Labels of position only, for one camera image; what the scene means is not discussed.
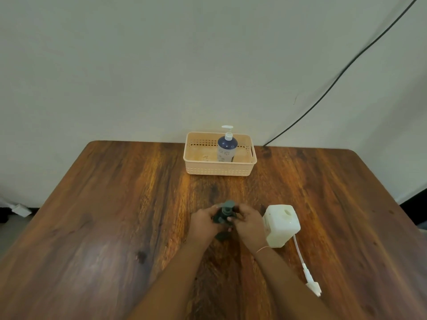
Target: thin thread bracelet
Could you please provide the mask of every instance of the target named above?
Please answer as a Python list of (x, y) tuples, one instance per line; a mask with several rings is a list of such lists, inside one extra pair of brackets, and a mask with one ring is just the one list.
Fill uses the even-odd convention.
[(262, 249), (264, 249), (264, 248), (268, 248), (268, 247), (270, 247), (270, 246), (264, 246), (264, 247), (261, 247), (261, 248), (259, 248), (258, 250), (257, 250), (257, 252), (256, 253), (258, 253), (260, 250), (262, 250)]

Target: person's left arm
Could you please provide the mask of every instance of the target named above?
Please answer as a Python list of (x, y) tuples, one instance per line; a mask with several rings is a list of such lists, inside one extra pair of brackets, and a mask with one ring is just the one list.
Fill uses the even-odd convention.
[(191, 215), (186, 242), (152, 284), (128, 320), (182, 319), (189, 292), (203, 253), (224, 226), (214, 224), (212, 217), (219, 207), (201, 209)]

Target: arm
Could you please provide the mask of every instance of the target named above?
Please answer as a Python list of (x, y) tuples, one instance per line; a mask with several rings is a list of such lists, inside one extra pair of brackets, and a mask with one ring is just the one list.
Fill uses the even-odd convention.
[(182, 319), (203, 253), (223, 225), (214, 224), (217, 206), (191, 215), (185, 244), (152, 284), (128, 320)]
[(264, 222), (258, 211), (239, 205), (242, 218), (233, 221), (243, 243), (255, 257), (281, 318), (292, 320), (334, 319), (322, 301), (294, 275), (284, 260), (268, 246)]

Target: white pump head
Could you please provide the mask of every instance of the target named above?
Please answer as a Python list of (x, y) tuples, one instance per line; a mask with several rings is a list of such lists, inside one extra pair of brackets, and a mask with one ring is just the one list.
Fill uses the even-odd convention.
[(230, 141), (233, 139), (232, 128), (233, 126), (222, 126), (223, 128), (229, 129), (226, 133), (226, 140)]

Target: wood grain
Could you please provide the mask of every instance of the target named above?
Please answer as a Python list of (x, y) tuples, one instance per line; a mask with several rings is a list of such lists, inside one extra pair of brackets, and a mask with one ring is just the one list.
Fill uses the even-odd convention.
[[(294, 206), (305, 263), (343, 319), (426, 319), (427, 242), (349, 150), (256, 147), (249, 177), (188, 175), (183, 144), (91, 142), (0, 263), (1, 319), (122, 319), (185, 239), (233, 199)], [(303, 280), (293, 241), (278, 250)], [(205, 253), (188, 319), (271, 319), (238, 241)]]

